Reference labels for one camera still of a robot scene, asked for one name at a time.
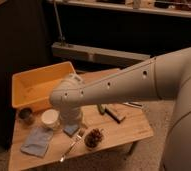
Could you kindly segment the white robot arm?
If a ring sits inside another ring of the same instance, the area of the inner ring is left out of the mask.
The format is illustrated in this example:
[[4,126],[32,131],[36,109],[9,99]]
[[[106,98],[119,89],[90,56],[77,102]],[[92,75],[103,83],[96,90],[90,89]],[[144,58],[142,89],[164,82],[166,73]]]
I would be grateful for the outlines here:
[[175,101],[160,171],[191,171],[191,47],[163,54],[90,83],[76,74],[50,94],[70,114],[79,106],[149,100]]

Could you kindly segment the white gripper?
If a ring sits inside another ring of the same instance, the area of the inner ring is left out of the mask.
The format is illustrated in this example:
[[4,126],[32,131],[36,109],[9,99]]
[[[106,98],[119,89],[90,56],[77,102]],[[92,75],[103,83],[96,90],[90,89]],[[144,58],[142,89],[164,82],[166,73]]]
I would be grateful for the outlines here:
[[64,126],[80,125],[82,119],[83,113],[80,107],[60,109],[60,121]]

